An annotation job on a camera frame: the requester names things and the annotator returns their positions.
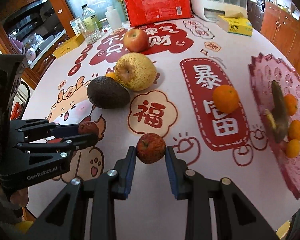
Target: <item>plastic bottle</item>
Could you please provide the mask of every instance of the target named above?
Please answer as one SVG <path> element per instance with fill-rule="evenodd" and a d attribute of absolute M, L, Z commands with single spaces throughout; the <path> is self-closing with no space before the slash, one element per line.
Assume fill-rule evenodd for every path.
<path fill-rule="evenodd" d="M 96 12 L 94 10 L 92 10 L 91 8 L 89 8 L 88 5 L 86 5 L 86 4 L 82 5 L 81 8 L 83 9 L 82 20 L 83 20 L 84 24 L 86 25 L 86 27 L 88 29 L 90 29 L 90 31 L 92 31 L 94 29 L 94 23 L 96 22 L 98 29 L 101 31 L 102 26 L 96 16 Z"/>
<path fill-rule="evenodd" d="M 113 6 L 107 7 L 106 11 L 106 17 L 108 19 L 108 22 L 110 24 L 110 27 L 115 30 L 122 26 L 122 22 L 119 16 L 119 13 L 116 9 L 113 8 Z"/>

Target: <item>silver bolt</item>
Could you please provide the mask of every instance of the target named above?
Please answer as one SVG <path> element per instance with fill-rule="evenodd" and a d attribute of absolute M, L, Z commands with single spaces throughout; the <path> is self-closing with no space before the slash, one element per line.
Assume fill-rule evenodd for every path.
<path fill-rule="evenodd" d="M 117 171 L 116 171 L 116 170 L 109 170 L 109 171 L 107 172 L 107 174 L 108 174 L 110 177 L 112 177 L 112 176 L 117 175 Z"/>
<path fill-rule="evenodd" d="M 72 185 L 78 185 L 78 184 L 80 184 L 80 179 L 78 179 L 78 178 L 72 179 L 72 180 L 71 180 L 71 184 L 72 184 Z"/>
<path fill-rule="evenodd" d="M 186 175 L 188 175 L 188 176 L 194 176 L 195 175 L 195 171 L 194 170 L 186 170 Z"/>
<path fill-rule="evenodd" d="M 231 184 L 231 180 L 229 178 L 223 178 L 221 180 L 222 184 L 224 185 L 230 185 Z"/>

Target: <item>red package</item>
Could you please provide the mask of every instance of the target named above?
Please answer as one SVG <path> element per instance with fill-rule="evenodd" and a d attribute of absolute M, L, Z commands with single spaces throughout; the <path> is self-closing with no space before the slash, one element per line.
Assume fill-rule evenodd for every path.
<path fill-rule="evenodd" d="M 125 0 L 131 27 L 192 17 L 189 0 Z"/>

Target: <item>yellow box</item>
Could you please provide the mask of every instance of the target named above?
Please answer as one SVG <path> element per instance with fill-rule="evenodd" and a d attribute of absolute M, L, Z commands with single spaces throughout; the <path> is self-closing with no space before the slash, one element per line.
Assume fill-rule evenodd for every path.
<path fill-rule="evenodd" d="M 246 36 L 252 35 L 253 28 L 246 18 L 226 18 L 222 15 L 218 15 L 217 25 L 228 33 L 237 33 Z"/>
<path fill-rule="evenodd" d="M 68 53 L 69 51 L 79 47 L 81 45 L 81 43 L 83 43 L 83 41 L 84 41 L 84 37 L 82 34 L 80 34 L 78 36 L 74 36 L 74 37 L 70 38 L 69 40 L 60 44 L 60 46 L 57 47 L 56 50 L 53 52 L 53 55 L 56 58 L 60 58 L 64 54 Z"/>

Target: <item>pink plastic tray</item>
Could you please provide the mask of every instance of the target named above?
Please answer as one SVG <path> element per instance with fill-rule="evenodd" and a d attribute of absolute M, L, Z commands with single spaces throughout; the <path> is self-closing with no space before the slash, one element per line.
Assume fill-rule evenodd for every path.
<path fill-rule="evenodd" d="M 296 199 L 300 198 L 300 153 L 295 158 L 287 158 L 279 145 L 275 143 L 264 110 L 274 107 L 271 94 L 271 81 L 276 80 L 281 86 L 284 95 L 290 93 L 298 100 L 298 110 L 289 122 L 300 120 L 300 76 L 295 68 L 290 68 L 281 58 L 275 59 L 272 54 L 267 56 L 259 54 L 252 57 L 249 65 L 250 84 L 258 105 L 258 111 L 269 138 L 269 145 L 274 153 L 277 163 L 287 187 Z"/>

